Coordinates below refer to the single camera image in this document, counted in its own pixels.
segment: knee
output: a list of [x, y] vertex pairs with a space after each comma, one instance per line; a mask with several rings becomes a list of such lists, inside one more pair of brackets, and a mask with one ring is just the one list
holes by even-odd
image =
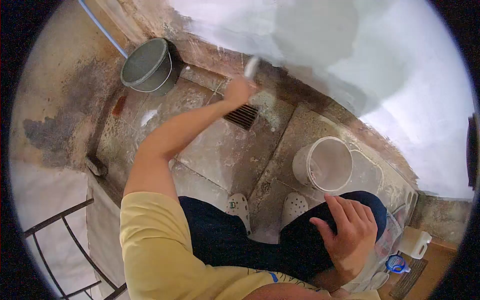
[[358, 201], [372, 210], [373, 217], [377, 223], [376, 240], [378, 240], [382, 236], [387, 223], [387, 209], [382, 201], [374, 194], [365, 191], [349, 192], [340, 195], [340, 197]]

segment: blue pipe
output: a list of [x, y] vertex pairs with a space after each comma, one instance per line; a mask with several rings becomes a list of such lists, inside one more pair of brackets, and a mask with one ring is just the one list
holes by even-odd
[[123, 48], [120, 47], [120, 45], [117, 43], [117, 41], [112, 38], [112, 36], [108, 33], [108, 31], [105, 30], [105, 28], [103, 28], [102, 24], [100, 24], [100, 22], [92, 14], [92, 12], [88, 8], [88, 6], [85, 4], [84, 0], [78, 0], [78, 3], [80, 3], [80, 5], [84, 8], [85, 12], [88, 14], [90, 19], [92, 19], [92, 21], [98, 26], [98, 28], [100, 28], [100, 30], [103, 32], [103, 34], [105, 34], [105, 36], [115, 46], [115, 48], [117, 48], [117, 50], [124, 56], [124, 58], [128, 58], [128, 54], [125, 52], [125, 50], [123, 50]]

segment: drain grate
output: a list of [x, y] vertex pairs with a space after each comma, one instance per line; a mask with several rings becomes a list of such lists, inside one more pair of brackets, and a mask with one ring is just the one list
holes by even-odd
[[243, 105], [240, 108], [228, 113], [223, 118], [245, 130], [250, 130], [253, 122], [255, 122], [255, 119], [257, 119], [257, 116], [258, 109], [249, 105]]
[[417, 283], [427, 264], [428, 261], [425, 259], [412, 259], [412, 262], [408, 264], [411, 271], [409, 273], [403, 273], [402, 278], [400, 278], [388, 294], [395, 300], [403, 300], [415, 283]]

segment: dark blue pants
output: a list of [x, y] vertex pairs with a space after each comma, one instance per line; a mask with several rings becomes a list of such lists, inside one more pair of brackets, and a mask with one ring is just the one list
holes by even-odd
[[[380, 199], [363, 191], [340, 196], [372, 209], [378, 240], [385, 230], [387, 212]], [[280, 232], [280, 243], [273, 245], [249, 239], [238, 216], [190, 197], [182, 196], [179, 200], [190, 227], [193, 254], [205, 264], [282, 272], [303, 281], [333, 267], [322, 236], [309, 222], [311, 217], [318, 217], [336, 233], [336, 224], [327, 203], [310, 209], [285, 226]]]

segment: paint splatter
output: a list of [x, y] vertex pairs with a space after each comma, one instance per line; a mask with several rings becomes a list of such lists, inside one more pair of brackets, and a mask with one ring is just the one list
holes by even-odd
[[152, 110], [149, 110], [148, 112], [146, 112], [144, 114], [144, 116], [142, 117], [141, 126], [144, 127], [148, 123], [148, 121], [150, 121], [151, 118], [153, 118], [156, 115], [158, 115], [158, 110], [156, 110], [156, 109], [152, 109]]

